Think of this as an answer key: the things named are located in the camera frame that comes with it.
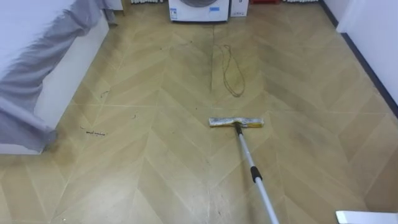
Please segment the white object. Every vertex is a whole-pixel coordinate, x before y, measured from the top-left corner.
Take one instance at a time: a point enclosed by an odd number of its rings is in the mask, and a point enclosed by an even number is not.
[[[108,22],[102,15],[89,33],[73,41],[55,69],[44,78],[34,114],[49,126],[57,126],[108,31]],[[0,144],[0,154],[40,153],[19,145]]]
[[[285,2],[301,2],[301,3],[305,3],[305,2],[317,2],[318,0],[283,0]]]
[[[138,3],[145,3],[145,2],[151,2],[151,3],[158,3],[158,2],[163,2],[163,0],[131,0],[131,3],[133,4],[138,4]]]
[[[249,0],[231,0],[231,17],[243,17],[248,14]]]
[[[254,167],[254,161],[253,158],[250,155],[250,151],[248,149],[248,146],[246,144],[246,141],[244,140],[243,134],[239,134],[239,141],[241,143],[241,146],[243,148],[244,154],[246,155],[246,158],[248,159],[250,167]],[[264,187],[264,184],[262,183],[262,180],[260,177],[255,178],[256,185],[260,191],[262,201],[264,202],[264,205],[266,207],[269,219],[271,220],[272,224],[279,224],[278,218],[275,214],[274,208],[272,207],[271,201],[269,200],[267,191]]]
[[[172,21],[227,21],[229,0],[169,0]]]
[[[347,28],[352,25],[358,14],[362,11],[362,7],[364,6],[364,1],[362,0],[350,0],[348,4],[345,4],[345,10],[341,18],[339,19],[339,23],[337,25],[337,32],[344,33]]]
[[[339,224],[398,224],[398,213],[337,211]]]
[[[323,0],[323,1],[328,6],[329,10],[335,16],[337,21],[341,22],[341,18],[343,18],[345,10],[348,8],[348,4],[351,1],[355,0]]]

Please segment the washing machine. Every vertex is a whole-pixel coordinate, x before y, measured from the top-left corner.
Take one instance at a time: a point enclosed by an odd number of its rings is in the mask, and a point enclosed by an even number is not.
[[[169,0],[172,21],[227,21],[229,0]]]

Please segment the baseboard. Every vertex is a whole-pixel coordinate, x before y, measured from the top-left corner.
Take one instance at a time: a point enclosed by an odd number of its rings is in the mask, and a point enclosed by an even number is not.
[[[331,23],[337,27],[338,21],[336,17],[333,15],[333,13],[330,11],[329,7],[326,5],[324,0],[319,0],[320,5],[322,6],[323,10],[325,11],[326,15],[329,17]],[[374,70],[371,68],[369,63],[366,61],[366,59],[363,57],[361,52],[358,50],[354,42],[351,40],[349,35],[347,33],[341,33],[341,36],[344,38],[345,42],[347,43],[348,47],[351,49],[351,51],[354,53],[356,59],[359,61],[361,66],[363,67],[364,71],[368,74],[369,78],[373,82],[373,85],[379,90],[380,95],[383,97],[384,101],[388,104],[390,107],[391,111],[394,113],[396,118],[398,118],[398,105],[386,89],[386,87],[383,85],[383,83],[380,81],[379,77],[376,75]]]
[[[324,0],[319,0],[319,4],[322,6],[326,15],[329,17],[330,22],[334,25],[334,27],[337,27],[338,21],[337,21],[335,15],[333,15],[333,13],[330,11],[329,7],[324,2]]]

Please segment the black handle joint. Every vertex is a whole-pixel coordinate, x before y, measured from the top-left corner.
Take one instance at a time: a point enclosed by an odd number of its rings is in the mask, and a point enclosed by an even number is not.
[[[234,127],[235,127],[236,133],[237,133],[238,135],[243,134],[243,133],[242,133],[241,124],[240,124],[239,122],[235,122],[235,123],[234,123]]]
[[[255,166],[250,167],[250,173],[251,173],[251,177],[253,178],[254,183],[256,183],[257,177],[260,177],[260,179],[262,180],[260,171],[259,171],[259,169],[257,169],[257,167],[255,167]]]

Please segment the white mop pole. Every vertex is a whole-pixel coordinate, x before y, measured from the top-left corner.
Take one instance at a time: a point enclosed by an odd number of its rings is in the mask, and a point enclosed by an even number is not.
[[[246,144],[246,141],[243,138],[243,133],[242,133],[242,129],[239,126],[239,128],[237,126],[235,126],[236,128],[236,132],[239,136],[239,140],[241,142],[244,154],[246,155],[246,158],[249,161],[249,165],[250,165],[250,171],[253,177],[253,181],[256,183],[261,197],[262,197],[262,201],[264,202],[264,205],[266,206],[266,211],[269,215],[269,219],[271,220],[272,224],[279,224],[278,218],[275,214],[274,208],[272,207],[271,201],[269,200],[266,188],[264,187],[264,184],[262,183],[262,177],[260,175],[260,172],[258,171],[257,167],[254,165],[253,162],[253,158],[250,155],[250,151],[248,149],[248,145]]]

